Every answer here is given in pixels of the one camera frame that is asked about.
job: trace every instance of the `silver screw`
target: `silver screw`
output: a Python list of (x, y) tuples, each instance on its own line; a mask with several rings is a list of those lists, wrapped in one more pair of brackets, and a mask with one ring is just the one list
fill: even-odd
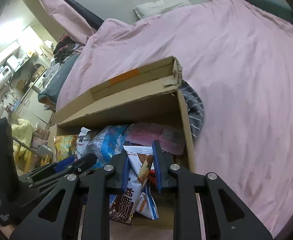
[(68, 181), (74, 181), (77, 178), (77, 176), (75, 174), (69, 174), (67, 176), (67, 180)]
[(180, 165), (179, 165), (179, 164), (172, 164), (172, 165), (170, 166), (170, 168), (171, 168), (171, 170), (177, 171), (177, 170), (180, 169)]
[(113, 166), (111, 164), (105, 165), (104, 166), (104, 170), (105, 171), (112, 171), (113, 170)]
[(214, 172), (210, 172), (208, 174), (208, 178), (211, 180), (215, 180), (217, 178), (217, 174), (215, 174)]

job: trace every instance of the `cardboard box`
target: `cardboard box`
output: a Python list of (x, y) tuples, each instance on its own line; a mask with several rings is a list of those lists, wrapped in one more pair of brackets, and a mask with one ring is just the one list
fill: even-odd
[[(139, 67), (80, 95), (56, 112), (57, 135), (77, 134), (81, 127), (154, 122), (183, 128), (186, 148), (179, 162), (195, 171), (192, 135), (186, 103), (178, 89), (182, 68), (175, 57)], [(133, 225), (173, 228), (173, 195), (152, 193), (160, 218), (135, 213)]]

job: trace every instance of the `white pillow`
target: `white pillow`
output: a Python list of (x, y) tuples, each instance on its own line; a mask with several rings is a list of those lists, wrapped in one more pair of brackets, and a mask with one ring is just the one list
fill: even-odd
[(140, 19), (143, 19), (152, 15), (166, 13), (175, 8), (187, 5), (192, 5), (189, 0), (160, 0), (157, 2), (148, 2), (138, 5), (134, 8), (134, 11)]

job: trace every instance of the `triangular cutout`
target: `triangular cutout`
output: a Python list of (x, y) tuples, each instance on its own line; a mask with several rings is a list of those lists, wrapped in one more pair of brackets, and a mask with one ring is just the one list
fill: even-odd
[(38, 216), (42, 219), (54, 222), (57, 219), (65, 192), (65, 190), (59, 191), (59, 193), (39, 212)]
[(226, 216), (226, 219), (229, 222), (233, 222), (235, 220), (244, 218), (244, 212), (242, 211), (242, 209), (233, 201), (233, 199), (231, 199), (231, 197), (223, 190), (223, 189), (219, 189), (218, 190), (221, 201), (222, 201), (222, 205), (223, 205), (223, 209), (224, 209), (224, 213)]

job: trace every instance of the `gray striped cloth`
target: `gray striped cloth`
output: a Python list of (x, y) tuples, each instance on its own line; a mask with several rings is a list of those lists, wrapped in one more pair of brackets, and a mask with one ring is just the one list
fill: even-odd
[(197, 136), (200, 134), (202, 125), (203, 125), (203, 120), (204, 120), (203, 103), (201, 98), (198, 96), (198, 94), (184, 80), (182, 80), (180, 90), (182, 91), (184, 100), (187, 104), (190, 128), (192, 133), (192, 140), (194, 142)]

